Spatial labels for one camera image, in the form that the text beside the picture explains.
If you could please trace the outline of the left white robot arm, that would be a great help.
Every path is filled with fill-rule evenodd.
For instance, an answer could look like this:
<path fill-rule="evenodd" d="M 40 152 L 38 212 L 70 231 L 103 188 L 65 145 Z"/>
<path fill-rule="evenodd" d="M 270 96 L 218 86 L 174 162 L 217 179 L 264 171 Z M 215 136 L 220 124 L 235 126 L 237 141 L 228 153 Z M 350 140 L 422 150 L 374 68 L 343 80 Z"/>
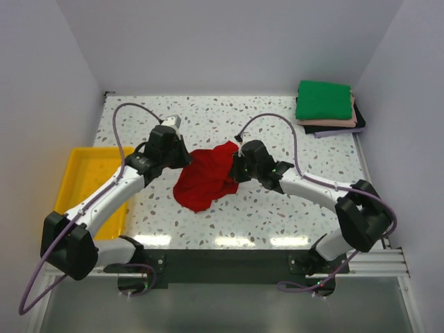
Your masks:
<path fill-rule="evenodd" d="M 143 245 L 120 236 L 107 241 L 94 237 L 101 226 L 127 200 L 162 175 L 164 169 L 190 164 L 177 116 L 152 129 L 142 152 L 134 151 L 112 177 L 90 197 L 64 214 L 50 213 L 44 220 L 41 258 L 73 278 L 82 280 L 96 267 L 120 264 L 128 272 L 144 263 Z"/>

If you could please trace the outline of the red t shirt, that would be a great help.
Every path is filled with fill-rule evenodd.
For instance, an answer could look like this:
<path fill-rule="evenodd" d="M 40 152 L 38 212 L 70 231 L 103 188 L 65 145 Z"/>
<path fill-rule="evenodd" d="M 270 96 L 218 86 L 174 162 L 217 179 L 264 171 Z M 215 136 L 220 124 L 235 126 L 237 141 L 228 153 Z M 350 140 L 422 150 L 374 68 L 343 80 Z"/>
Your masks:
<path fill-rule="evenodd" d="M 176 202 L 198 213 L 210 208 L 214 200 L 237 193 L 239 184 L 229 176 L 237 151 L 233 142 L 192 151 L 191 164 L 182 170 L 173 187 Z"/>

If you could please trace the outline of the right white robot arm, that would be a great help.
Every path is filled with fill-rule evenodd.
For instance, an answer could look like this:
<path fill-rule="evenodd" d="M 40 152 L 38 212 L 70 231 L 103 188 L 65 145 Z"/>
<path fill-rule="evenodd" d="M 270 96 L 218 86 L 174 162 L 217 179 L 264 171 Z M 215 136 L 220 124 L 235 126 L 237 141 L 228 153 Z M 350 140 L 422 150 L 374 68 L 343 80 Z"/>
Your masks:
<path fill-rule="evenodd" d="M 351 250 L 367 253 L 394 223 L 394 214 L 366 180 L 348 184 L 303 173 L 290 162 L 274 160 L 259 140 L 245 143 L 232 158 L 235 182 L 255 179 L 269 191 L 304 198 L 336 214 L 339 228 L 297 259 L 308 275 L 326 272 Z"/>

